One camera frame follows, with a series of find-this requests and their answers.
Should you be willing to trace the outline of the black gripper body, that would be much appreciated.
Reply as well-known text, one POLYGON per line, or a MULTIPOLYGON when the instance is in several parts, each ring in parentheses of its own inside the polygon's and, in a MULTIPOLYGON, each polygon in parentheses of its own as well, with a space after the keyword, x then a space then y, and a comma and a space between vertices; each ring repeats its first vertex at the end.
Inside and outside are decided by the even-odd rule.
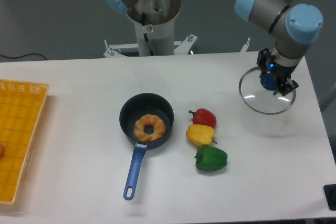
POLYGON ((286 58, 281 55, 271 55, 268 60, 268 71, 275 77, 288 79, 296 69, 296 59, 286 58))

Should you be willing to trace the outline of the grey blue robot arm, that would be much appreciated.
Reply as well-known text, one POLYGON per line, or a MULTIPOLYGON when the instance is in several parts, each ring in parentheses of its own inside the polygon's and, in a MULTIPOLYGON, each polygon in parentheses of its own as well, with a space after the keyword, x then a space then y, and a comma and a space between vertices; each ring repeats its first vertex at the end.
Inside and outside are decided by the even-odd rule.
MULTIPOLYGON (((323 26, 323 15, 313 5, 291 6, 293 0, 236 0, 235 12, 275 37, 274 49, 259 52, 261 85, 287 95, 298 87, 291 74, 323 26)), ((174 54, 174 21, 181 0, 105 0, 134 23, 141 56, 174 54)))

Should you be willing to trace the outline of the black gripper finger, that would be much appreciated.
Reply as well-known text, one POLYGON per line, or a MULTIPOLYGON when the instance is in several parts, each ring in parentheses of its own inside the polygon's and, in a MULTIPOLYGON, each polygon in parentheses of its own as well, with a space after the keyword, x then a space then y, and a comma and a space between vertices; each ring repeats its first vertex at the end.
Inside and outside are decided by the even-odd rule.
POLYGON ((276 89, 273 92, 273 95, 280 94, 281 96, 286 96, 287 94, 291 93, 293 90, 298 88, 299 85, 294 80, 290 78, 276 78, 276 89))
POLYGON ((259 75, 260 78, 266 75, 269 71, 267 67, 267 60, 269 57, 270 57, 270 50, 268 48, 265 48, 258 53, 257 66, 259 67, 260 70, 259 75))

